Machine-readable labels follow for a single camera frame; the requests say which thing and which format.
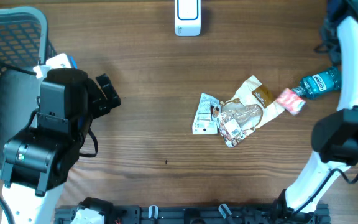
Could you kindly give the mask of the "blue mouthwash bottle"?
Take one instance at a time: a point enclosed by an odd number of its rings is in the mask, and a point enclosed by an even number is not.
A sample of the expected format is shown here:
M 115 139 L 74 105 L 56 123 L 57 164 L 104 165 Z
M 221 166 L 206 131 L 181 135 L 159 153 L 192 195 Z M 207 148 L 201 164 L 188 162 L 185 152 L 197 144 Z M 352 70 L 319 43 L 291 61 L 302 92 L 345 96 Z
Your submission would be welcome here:
M 341 71 L 337 67 L 329 67 L 315 75 L 305 76 L 300 80 L 299 85 L 291 90 L 298 96 L 312 100 L 340 89 Z

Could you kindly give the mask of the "clear bag with printed card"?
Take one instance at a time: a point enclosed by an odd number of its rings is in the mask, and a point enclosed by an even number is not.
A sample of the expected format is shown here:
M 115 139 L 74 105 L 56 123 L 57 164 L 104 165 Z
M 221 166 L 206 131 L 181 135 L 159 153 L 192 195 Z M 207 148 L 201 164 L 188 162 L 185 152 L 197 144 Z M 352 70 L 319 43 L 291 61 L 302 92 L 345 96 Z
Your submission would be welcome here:
M 193 134 L 217 134 L 218 127 L 213 119 L 214 109 L 220 109 L 219 100 L 202 93 L 192 124 Z

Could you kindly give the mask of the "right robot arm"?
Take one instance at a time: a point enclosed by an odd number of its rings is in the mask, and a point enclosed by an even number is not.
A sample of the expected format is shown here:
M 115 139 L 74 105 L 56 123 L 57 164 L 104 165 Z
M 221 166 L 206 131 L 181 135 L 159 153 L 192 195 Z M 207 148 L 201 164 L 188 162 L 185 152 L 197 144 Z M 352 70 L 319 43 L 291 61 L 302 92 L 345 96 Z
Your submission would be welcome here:
M 338 177 L 358 165 L 358 1 L 328 1 L 320 30 L 321 44 L 332 67 L 308 77 L 296 89 L 314 98 L 329 90 L 341 92 L 335 113 L 319 120 L 312 131 L 313 152 L 302 172 L 282 190 L 268 212 L 269 223 L 321 223 L 318 202 Z M 358 173 L 348 184 L 358 181 Z

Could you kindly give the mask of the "small red packet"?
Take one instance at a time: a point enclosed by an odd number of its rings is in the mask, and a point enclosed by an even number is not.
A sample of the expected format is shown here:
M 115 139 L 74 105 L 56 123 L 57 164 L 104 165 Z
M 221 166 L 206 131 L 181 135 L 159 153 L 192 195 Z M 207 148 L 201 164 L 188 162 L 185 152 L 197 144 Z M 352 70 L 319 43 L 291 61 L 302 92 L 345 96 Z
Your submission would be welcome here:
M 306 103 L 304 99 L 288 88 L 282 91 L 276 99 L 276 102 L 293 116 L 298 115 Z

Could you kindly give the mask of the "white box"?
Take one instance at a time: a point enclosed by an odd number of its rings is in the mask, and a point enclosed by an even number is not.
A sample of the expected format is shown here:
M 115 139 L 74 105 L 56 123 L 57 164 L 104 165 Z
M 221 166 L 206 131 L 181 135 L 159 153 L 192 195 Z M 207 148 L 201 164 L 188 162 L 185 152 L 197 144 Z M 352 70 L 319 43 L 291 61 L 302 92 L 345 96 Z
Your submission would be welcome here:
M 230 100 L 213 108 L 211 117 L 226 146 L 234 147 L 283 112 L 272 92 L 251 76 Z

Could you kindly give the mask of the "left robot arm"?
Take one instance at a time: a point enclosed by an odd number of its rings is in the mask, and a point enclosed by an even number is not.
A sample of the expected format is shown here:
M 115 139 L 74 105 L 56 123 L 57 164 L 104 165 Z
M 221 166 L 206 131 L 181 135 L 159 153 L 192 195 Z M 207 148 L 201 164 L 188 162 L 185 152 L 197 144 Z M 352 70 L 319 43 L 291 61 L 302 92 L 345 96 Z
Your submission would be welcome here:
M 91 124 L 121 104 L 106 74 L 55 68 L 40 82 L 38 107 L 4 145 L 2 223 L 49 223 Z

